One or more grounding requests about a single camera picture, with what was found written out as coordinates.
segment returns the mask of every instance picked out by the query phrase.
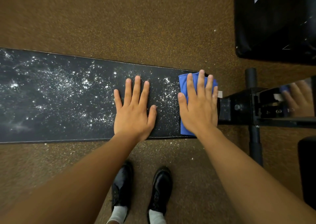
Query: finger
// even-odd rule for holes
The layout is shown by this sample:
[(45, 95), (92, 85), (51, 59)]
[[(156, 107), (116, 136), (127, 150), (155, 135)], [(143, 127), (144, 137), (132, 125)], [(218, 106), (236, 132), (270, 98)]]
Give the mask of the finger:
[(150, 131), (154, 128), (157, 116), (157, 107), (156, 105), (152, 105), (148, 114), (147, 125), (150, 128)]
[(194, 89), (194, 84), (193, 84), (193, 76), (191, 73), (189, 73), (187, 78), (186, 78), (186, 88), (188, 90), (189, 99), (190, 98), (194, 99), (197, 97), (197, 93)]
[(290, 93), (288, 91), (283, 91), (282, 92), (283, 96), (285, 97), (286, 101), (287, 101), (287, 104), (288, 104), (288, 107), (290, 109), (297, 109), (298, 108), (298, 105), (297, 103), (295, 102), (295, 100), (291, 97)]
[(180, 108), (180, 116), (183, 117), (188, 112), (188, 104), (186, 102), (186, 98), (183, 93), (178, 93), (178, 102)]
[(213, 95), (212, 95), (212, 103), (214, 107), (217, 107), (217, 97), (218, 97), (218, 86), (215, 86), (213, 90)]
[(116, 112), (122, 108), (122, 101), (117, 89), (114, 90), (114, 101), (116, 106)]
[(293, 99), (295, 100), (295, 102), (297, 103), (297, 105), (301, 106), (301, 105), (305, 104), (306, 100), (305, 100), (302, 92), (300, 91), (300, 89), (296, 85), (296, 83), (291, 83), (290, 87), (291, 87), (291, 95), (292, 95)]
[(308, 84), (302, 80), (296, 82), (298, 88), (301, 90), (304, 98), (306, 99), (307, 102), (312, 103), (313, 102), (313, 93), (312, 89), (308, 86)]
[(205, 96), (206, 96), (206, 99), (209, 101), (212, 100), (212, 88), (213, 88), (213, 75), (209, 75), (207, 77), (207, 83), (205, 87)]
[(147, 109), (148, 94), (149, 94), (149, 82), (146, 81), (144, 83), (144, 88), (139, 100), (139, 105), (142, 106), (142, 108), (144, 108), (145, 110)]
[(140, 76), (137, 75), (135, 77), (135, 84), (134, 84), (131, 104), (138, 104), (139, 103), (140, 82), (141, 82)]
[(127, 78), (125, 81), (124, 106), (129, 106), (132, 100), (132, 80)]
[(205, 97), (204, 77), (204, 70), (200, 70), (197, 79), (197, 96), (199, 98)]

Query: person's right arm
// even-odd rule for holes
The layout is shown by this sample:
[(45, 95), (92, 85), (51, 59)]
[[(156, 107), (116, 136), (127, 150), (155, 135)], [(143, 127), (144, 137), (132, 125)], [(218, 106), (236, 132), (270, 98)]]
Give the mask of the person's right arm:
[(189, 101), (179, 93), (184, 126), (203, 144), (237, 213), (245, 223), (316, 223), (316, 211), (282, 186), (266, 170), (217, 129), (217, 87), (213, 76), (204, 88), (204, 71), (197, 92), (192, 74), (187, 78)]

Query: cleaning cloth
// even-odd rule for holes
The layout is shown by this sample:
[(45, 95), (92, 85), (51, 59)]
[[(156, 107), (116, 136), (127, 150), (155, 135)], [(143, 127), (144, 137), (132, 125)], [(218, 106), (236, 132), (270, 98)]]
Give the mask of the cleaning cloth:
[[(197, 85), (198, 85), (198, 72), (197, 73), (193, 73), (193, 84), (194, 84), (194, 89), (195, 91), (197, 90)], [(187, 79), (188, 73), (187, 74), (182, 74), (179, 75), (179, 83), (180, 83), (180, 91), (185, 95), (186, 98), (186, 102), (188, 103), (188, 90), (186, 89), (186, 79)], [(204, 86), (206, 86), (207, 83), (207, 77), (204, 77)], [(214, 90), (214, 87), (218, 86), (217, 82), (215, 79), (213, 79), (213, 88), (212, 88), (212, 93)], [(191, 135), (191, 136), (195, 136), (192, 132), (188, 131), (181, 120), (181, 124), (180, 124), (180, 134), (182, 135)]]

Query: person's left arm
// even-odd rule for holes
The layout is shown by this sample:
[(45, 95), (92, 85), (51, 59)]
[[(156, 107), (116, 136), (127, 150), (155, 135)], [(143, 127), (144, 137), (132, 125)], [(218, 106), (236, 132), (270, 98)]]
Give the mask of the person's left arm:
[(136, 144), (145, 140), (156, 120), (156, 106), (147, 116), (149, 82), (126, 80), (124, 105), (114, 90), (117, 114), (113, 138), (97, 148), (68, 170), (58, 174), (30, 197), (18, 202), (1, 223), (94, 223), (110, 186)]

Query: black leather shoe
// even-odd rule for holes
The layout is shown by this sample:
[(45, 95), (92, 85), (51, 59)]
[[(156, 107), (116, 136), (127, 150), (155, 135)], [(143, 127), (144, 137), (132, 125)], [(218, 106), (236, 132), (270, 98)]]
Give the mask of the black leather shoe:
[(167, 203), (172, 191), (171, 171), (166, 166), (156, 171), (153, 181), (153, 190), (150, 203), (147, 209), (147, 220), (149, 222), (149, 210), (161, 212), (163, 215), (167, 211)]
[(127, 207), (125, 220), (131, 208), (133, 177), (133, 165), (130, 161), (125, 161), (112, 184), (112, 211), (114, 206)]

